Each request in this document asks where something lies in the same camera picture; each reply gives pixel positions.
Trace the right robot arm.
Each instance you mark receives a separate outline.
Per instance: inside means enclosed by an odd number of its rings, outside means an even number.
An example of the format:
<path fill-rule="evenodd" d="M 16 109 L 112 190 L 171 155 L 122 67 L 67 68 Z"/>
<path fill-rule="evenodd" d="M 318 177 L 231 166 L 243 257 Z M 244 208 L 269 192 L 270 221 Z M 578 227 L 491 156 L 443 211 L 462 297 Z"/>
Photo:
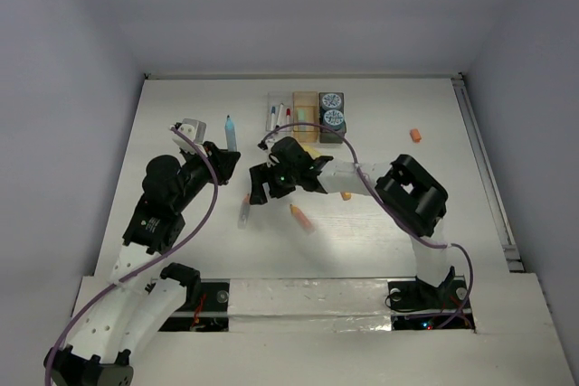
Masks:
<path fill-rule="evenodd" d="M 374 198 L 411 239 L 416 265 L 416 295 L 437 306 L 450 293 L 455 277 L 443 236 L 448 193 L 410 155 L 392 163 L 360 163 L 332 155 L 311 156 L 292 137 L 268 149 L 267 161 L 250 168 L 250 204 L 279 199 L 298 187 L 309 193 L 352 193 Z"/>

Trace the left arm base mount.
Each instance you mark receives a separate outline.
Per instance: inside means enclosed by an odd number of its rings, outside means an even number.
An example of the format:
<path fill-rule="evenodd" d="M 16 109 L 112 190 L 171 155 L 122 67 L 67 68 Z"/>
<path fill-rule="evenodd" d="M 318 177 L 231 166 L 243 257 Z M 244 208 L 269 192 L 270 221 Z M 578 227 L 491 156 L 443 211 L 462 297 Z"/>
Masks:
<path fill-rule="evenodd" d="M 227 332 L 230 281 L 203 280 L 196 302 L 187 302 L 161 325 L 160 332 Z"/>

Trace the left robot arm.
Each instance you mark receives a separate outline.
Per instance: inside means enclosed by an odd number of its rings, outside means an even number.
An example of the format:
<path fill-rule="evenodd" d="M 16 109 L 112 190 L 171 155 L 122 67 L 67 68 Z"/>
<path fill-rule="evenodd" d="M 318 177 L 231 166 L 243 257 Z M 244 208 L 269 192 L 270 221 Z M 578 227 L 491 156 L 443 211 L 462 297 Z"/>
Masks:
<path fill-rule="evenodd" d="M 129 385 L 133 365 L 178 309 L 203 302 L 200 273 L 170 262 L 181 247 L 183 211 L 207 184 L 232 177 L 241 155 L 206 141 L 180 145 L 184 157 L 153 158 L 109 284 L 67 325 L 44 361 L 48 385 Z"/>

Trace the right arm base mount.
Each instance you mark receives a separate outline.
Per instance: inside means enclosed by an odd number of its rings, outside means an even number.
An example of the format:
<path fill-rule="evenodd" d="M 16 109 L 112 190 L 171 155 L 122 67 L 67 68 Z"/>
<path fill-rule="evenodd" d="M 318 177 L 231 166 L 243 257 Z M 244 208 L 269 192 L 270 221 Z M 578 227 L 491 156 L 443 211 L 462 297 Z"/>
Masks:
<path fill-rule="evenodd" d="M 466 279 L 456 277 L 454 267 L 451 267 L 438 287 L 418 278 L 390 281 L 384 304 L 390 309 L 395 331 L 474 331 L 476 327 L 467 290 Z"/>

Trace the black capped white pen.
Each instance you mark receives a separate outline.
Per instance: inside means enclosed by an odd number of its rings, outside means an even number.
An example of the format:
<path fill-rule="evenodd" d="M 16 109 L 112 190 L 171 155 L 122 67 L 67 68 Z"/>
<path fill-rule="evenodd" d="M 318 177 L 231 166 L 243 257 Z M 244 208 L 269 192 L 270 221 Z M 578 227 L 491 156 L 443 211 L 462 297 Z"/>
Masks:
<path fill-rule="evenodd" d="M 275 127 L 281 127 L 284 125 L 285 109 L 286 108 L 285 108 L 284 104 L 280 103 L 279 107 L 278 107 L 278 115 L 277 115 Z"/>

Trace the green highlighter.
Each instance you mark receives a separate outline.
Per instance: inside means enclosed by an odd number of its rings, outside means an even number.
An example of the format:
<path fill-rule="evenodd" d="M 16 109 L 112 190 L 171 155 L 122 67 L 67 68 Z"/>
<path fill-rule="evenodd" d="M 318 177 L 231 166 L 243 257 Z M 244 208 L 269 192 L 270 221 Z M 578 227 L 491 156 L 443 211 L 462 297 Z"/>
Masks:
<path fill-rule="evenodd" d="M 297 108 L 297 122 L 300 127 L 303 127 L 303 123 L 308 123 L 308 109 L 307 108 Z"/>

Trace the blue capped white pen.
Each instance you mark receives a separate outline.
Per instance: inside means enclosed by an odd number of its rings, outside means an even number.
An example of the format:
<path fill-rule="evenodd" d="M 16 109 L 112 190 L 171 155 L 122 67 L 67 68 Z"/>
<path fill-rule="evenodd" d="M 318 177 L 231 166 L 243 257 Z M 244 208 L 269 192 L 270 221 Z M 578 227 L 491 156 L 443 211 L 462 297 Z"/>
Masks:
<path fill-rule="evenodd" d="M 270 128 L 270 131 L 272 131 L 272 130 L 274 130 L 274 129 L 276 128 L 276 127 L 275 127 L 275 124 L 276 124 L 277 115 L 278 115 L 277 107 L 276 107 L 276 106 L 272 106 L 272 107 L 271 107 L 271 113 L 270 113 L 270 119 L 269 119 L 269 128 Z"/>

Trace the blue highlighter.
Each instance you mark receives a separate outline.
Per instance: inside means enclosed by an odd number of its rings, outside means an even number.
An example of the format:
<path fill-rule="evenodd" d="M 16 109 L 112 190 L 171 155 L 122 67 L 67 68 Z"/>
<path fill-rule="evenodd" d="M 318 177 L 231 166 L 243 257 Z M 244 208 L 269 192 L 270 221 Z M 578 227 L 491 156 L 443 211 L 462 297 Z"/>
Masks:
<path fill-rule="evenodd" d="M 226 117 L 224 124 L 224 131 L 227 149 L 231 152 L 236 152 L 237 151 L 236 133 L 234 123 L 230 115 Z"/>

